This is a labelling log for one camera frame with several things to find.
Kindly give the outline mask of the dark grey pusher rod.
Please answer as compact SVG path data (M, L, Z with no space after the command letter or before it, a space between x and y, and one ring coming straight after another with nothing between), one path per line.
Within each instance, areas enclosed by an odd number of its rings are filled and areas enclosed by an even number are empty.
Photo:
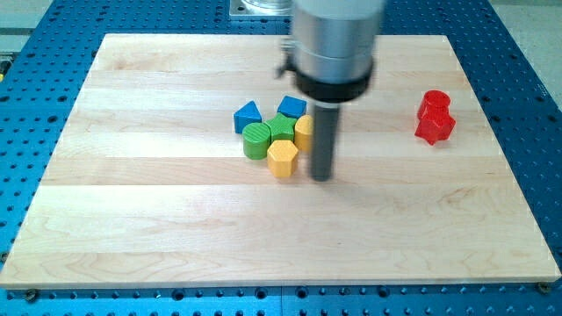
M309 174L314 181L324 182L332 176L339 114L339 104L315 104L313 107Z

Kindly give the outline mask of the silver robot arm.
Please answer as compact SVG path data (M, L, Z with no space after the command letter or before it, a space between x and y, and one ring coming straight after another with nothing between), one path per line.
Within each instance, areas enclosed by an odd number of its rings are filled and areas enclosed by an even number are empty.
M313 100L309 175L332 177L341 105L362 96L376 68L373 51L385 0L296 0L290 36L282 42L294 85Z

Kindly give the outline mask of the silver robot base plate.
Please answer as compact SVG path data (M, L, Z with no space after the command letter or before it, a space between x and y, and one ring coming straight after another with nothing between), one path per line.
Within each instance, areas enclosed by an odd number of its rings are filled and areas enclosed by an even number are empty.
M230 0L231 17L286 16L291 12L292 0Z

